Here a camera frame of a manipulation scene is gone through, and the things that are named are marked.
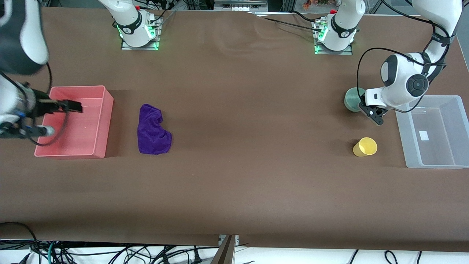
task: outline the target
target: mounting plate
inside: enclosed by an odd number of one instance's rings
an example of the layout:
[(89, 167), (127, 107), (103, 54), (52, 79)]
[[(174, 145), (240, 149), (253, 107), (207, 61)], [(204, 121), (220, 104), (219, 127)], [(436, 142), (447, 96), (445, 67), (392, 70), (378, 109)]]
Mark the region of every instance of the mounting plate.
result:
[(150, 40), (146, 45), (141, 47), (132, 47), (129, 46), (124, 39), (122, 39), (121, 43), (121, 50), (158, 50), (159, 49), (159, 38), (161, 36), (161, 24), (163, 22), (163, 17), (159, 17), (156, 19), (153, 26), (156, 26), (155, 30), (155, 38)]
[(325, 17), (321, 19), (316, 19), (315, 22), (311, 22), (312, 28), (319, 28), (322, 30), (321, 32), (313, 31), (313, 38), (314, 38), (314, 54), (328, 54), (328, 55), (352, 55), (352, 45), (348, 45), (347, 48), (340, 51), (330, 50), (324, 44), (319, 41), (318, 39), (322, 37), (321, 34), (327, 30), (327, 22)]

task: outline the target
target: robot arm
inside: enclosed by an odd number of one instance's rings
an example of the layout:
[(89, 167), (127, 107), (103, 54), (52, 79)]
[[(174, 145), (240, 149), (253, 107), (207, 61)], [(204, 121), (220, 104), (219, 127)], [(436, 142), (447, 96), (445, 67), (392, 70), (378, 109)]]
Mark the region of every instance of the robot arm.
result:
[[(1, 0), (0, 5), (0, 138), (30, 138), (54, 134), (52, 127), (26, 126), (45, 113), (82, 112), (80, 103), (51, 100), (29, 84), (11, 80), (6, 73), (32, 75), (47, 64), (49, 54), (42, 34), (40, 5), (36, 0)], [(141, 47), (155, 38), (155, 16), (137, 10), (132, 0), (99, 0), (111, 12), (129, 46)]]
[(389, 110), (420, 99), (431, 81), (443, 70), (446, 53), (453, 41), (462, 13), (461, 0), (414, 0), (415, 10), (440, 27), (434, 27), (431, 40), (421, 53), (389, 56), (381, 66), (385, 86), (367, 89), (361, 111), (377, 125)]
[(137, 10), (132, 0), (98, 0), (111, 13), (122, 39), (131, 47), (141, 47), (156, 37), (155, 15)]
[(330, 50), (344, 50), (352, 43), (365, 10), (363, 0), (342, 0), (337, 13), (325, 17), (327, 29), (318, 40)]

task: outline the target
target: purple cloth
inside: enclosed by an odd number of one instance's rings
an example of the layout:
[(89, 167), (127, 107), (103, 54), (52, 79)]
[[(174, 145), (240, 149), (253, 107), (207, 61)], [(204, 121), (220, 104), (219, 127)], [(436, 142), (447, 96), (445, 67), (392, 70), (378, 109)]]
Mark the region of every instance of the purple cloth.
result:
[(140, 153), (158, 155), (169, 151), (172, 136), (161, 127), (161, 122), (163, 115), (158, 108), (149, 104), (142, 105), (137, 128)]

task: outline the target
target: green cup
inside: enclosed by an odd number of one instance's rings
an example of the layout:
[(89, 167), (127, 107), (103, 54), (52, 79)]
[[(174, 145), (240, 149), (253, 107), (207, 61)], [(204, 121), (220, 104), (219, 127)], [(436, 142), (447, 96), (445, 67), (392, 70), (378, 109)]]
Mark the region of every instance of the green cup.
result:
[[(358, 88), (358, 90), (360, 92), (360, 95), (363, 95), (365, 93), (365, 89), (363, 88)], [(360, 103), (360, 97), (358, 97), (358, 93), (356, 92), (356, 87), (350, 88), (345, 93), (345, 98), (344, 98), (345, 107), (352, 112), (360, 112), (360, 109), (358, 108), (359, 103)]]

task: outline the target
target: clear plastic bin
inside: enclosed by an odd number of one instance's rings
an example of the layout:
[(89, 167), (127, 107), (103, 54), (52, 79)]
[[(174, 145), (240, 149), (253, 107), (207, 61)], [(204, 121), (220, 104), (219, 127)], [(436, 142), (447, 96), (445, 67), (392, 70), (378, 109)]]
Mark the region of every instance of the clear plastic bin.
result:
[[(114, 98), (104, 86), (52, 87), (50, 97), (70, 99), (82, 103), (83, 113), (69, 113), (68, 124), (62, 136), (46, 147), (36, 146), (36, 157), (54, 159), (97, 159), (106, 154), (107, 136), (111, 122)], [(58, 132), (64, 114), (45, 114), (42, 125), (52, 126)], [(50, 137), (39, 137), (41, 144)]]
[(407, 167), (469, 168), (469, 122), (460, 96), (426, 95), (396, 116)]

